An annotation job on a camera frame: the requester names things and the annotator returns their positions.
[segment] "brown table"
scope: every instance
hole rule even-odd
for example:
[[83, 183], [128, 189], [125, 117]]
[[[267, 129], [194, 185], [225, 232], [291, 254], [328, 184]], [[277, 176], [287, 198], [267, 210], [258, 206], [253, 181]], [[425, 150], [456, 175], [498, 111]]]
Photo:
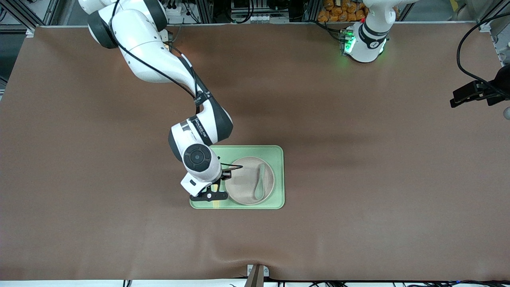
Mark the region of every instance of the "brown table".
[[[234, 120], [279, 145], [280, 210], [195, 210], [169, 128], [193, 114], [87, 29], [38, 28], [0, 102], [0, 279], [510, 279], [505, 104], [449, 107], [472, 24], [395, 25], [371, 64], [315, 25], [185, 27], [176, 46]], [[468, 70], [500, 67], [489, 34]]]

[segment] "gray round knob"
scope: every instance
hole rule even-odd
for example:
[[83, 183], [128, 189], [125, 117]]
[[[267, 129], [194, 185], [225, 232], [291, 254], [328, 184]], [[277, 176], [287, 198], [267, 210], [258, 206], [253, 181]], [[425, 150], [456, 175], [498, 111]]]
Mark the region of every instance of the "gray round knob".
[[505, 119], [510, 120], [510, 107], [506, 108], [503, 111], [503, 116], [505, 117]]

